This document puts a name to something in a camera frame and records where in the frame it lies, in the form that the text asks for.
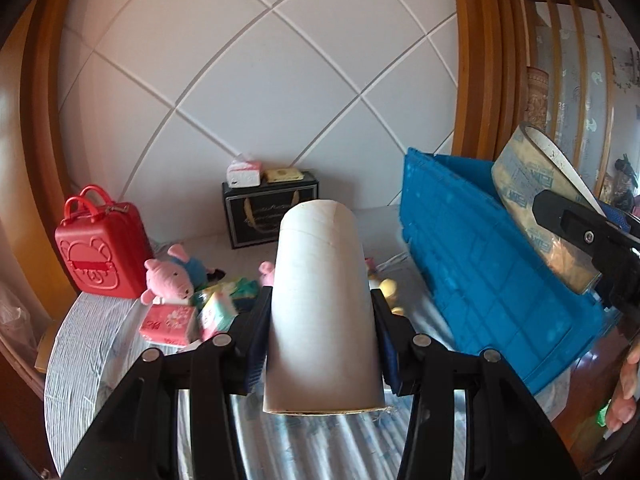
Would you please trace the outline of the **person right hand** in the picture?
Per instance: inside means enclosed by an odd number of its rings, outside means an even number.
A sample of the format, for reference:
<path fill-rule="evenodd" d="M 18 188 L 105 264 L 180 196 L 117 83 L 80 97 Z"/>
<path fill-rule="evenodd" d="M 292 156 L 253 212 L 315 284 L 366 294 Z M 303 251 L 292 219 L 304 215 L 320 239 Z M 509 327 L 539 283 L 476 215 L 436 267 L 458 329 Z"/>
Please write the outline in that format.
<path fill-rule="evenodd" d="M 624 359 L 620 368 L 620 376 L 612 395 L 611 403 L 605 415 L 605 425 L 608 430 L 616 432 L 627 422 L 630 422 L 637 411 L 637 401 L 634 394 L 638 389 L 640 348 L 636 340 Z"/>

